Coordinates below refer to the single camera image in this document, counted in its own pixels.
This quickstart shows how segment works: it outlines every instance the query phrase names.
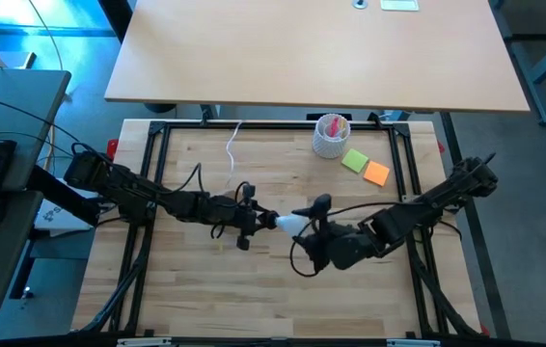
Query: light wood desk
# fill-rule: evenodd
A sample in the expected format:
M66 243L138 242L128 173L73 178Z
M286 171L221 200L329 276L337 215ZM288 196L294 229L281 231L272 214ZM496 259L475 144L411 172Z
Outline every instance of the light wood desk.
M486 0L140 0L106 99L529 111Z
M139 171L149 124L148 120L124 122L117 163ZM427 191L445 179L434 129L431 122L411 122L409 126L422 189ZM205 189L222 191L230 169L225 146L231 134L231 130L173 129L163 184L177 187L202 162ZM323 193L332 195L334 209L397 200L394 170L386 185L377 187L343 167L341 159L316 156L312 135L306 130L239 130L232 143L232 185L249 180L257 187L259 203L281 214L308 206ZM389 139L383 132L353 131L347 147L393 167ZM150 178L157 165L158 148L156 144ZM401 161L409 190L403 152ZM188 188L196 189L196 181ZM342 214L343 219L338 221L356 223L374 211L357 209ZM446 220L454 223L451 217ZM251 238L248 252L236 248L237 230L227 228L220 239L221 247L210 239L209 231L210 227L184 224L162 210L158 212L140 332L155 329L157 335L200 337L395 337L419 330L405 247L382 259L364 260L346 271L330 265L317 277L304 279L290 268L291 240L282 231L259 231ZM114 291L126 235L127 225L121 222L97 229L72 323L75 329L89 323ZM457 234L437 226L432 243L443 291L478 330L473 292ZM299 269L309 272L303 252L295 255ZM429 294L426 303L430 323L436 327ZM123 324L129 304L128 295Z

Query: white cable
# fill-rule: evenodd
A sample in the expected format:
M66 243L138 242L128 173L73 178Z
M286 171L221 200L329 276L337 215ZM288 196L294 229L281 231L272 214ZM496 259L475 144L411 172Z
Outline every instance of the white cable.
M33 0L29 0L29 4L31 4L31 7L33 8L33 11L35 11L38 18L40 19L40 22L43 25L43 28L45 29L45 32L48 34L48 36L52 40L52 45L54 46L54 50L57 52L57 58L59 58L59 67L61 68L61 71L63 71L64 70L63 69L63 59L61 58L61 52L59 52L59 47L57 46L57 42L54 40L54 37L52 36L52 33L50 33L50 29L48 29L48 26L45 24L45 21L41 17L41 14L38 11L38 8L35 7L35 4L33 3ZM43 163L43 169L46 170L46 171L48 171L48 168L50 167L51 156L52 156L52 154L54 154L54 125L50 125L50 143L52 143L53 146L51 146L50 149L48 150L46 160Z
M59 47L57 46L57 42L54 40L54 37L52 36L52 33L50 33L50 29L48 29L48 26L45 25L45 21L41 17L41 14L38 11L38 8L35 7L35 4L33 3L33 0L29 0L29 4L31 4L31 7L33 8L33 11L35 11L35 13L38 15L38 18L40 19L40 22L43 25L43 28L45 29L45 32L48 34L48 36L52 40L52 45L54 45L54 50L57 52L57 58L59 58L59 67L61 67L61 71L63 71L63 59L61 59L61 53L59 52Z
M226 181L226 186L225 186L226 188L228 188L229 184L231 184L232 173L234 173L234 157L232 156L232 153L231 153L231 143L232 143L232 140L234 140L234 138L236 137L236 134L238 133L238 128L239 126L241 126L241 123L243 123L243 120L240 120L238 122L238 124L236 125L236 128L234 129L234 133L232 134L231 138L228 140L228 143L226 144L226 153L231 158L231 172L228 175L228 180Z

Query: green sticky note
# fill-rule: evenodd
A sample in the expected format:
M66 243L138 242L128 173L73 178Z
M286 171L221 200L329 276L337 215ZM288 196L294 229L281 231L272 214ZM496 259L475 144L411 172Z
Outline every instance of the green sticky note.
M368 160L368 157L362 152L357 149L351 149L344 155L341 163L353 172L358 173L366 165Z

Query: paper on desk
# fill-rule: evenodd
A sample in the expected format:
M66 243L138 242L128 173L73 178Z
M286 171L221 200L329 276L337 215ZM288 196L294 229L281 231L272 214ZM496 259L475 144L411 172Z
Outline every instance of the paper on desk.
M363 167L368 162L369 158L358 151L357 149L351 148L346 155L344 155L341 163L346 166L348 169L352 170L355 173L359 173Z
M389 176L389 168L376 162L370 161L366 173L363 178L384 187L387 177Z
M418 11L418 0L380 0L380 7L385 11Z

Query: black desk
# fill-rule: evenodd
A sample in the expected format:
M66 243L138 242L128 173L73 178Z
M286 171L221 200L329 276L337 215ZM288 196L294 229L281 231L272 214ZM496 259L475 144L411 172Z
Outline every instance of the black desk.
M70 78L66 71L0 69L0 101L19 107L47 121L54 121ZM49 125L0 105L0 131L13 131L44 139ZM14 160L5 181L8 213L0 225L0 306L29 232L35 222L43 195L30 189L43 142L15 134L0 139L17 141Z
M70 78L67 71L0 69L0 101L54 121ZM21 132L45 139L49 129L50 126L40 120L0 105L0 132ZM58 130L56 133L66 136ZM43 142L15 134L1 134L1 139L18 143L3 188L21 191L26 187Z

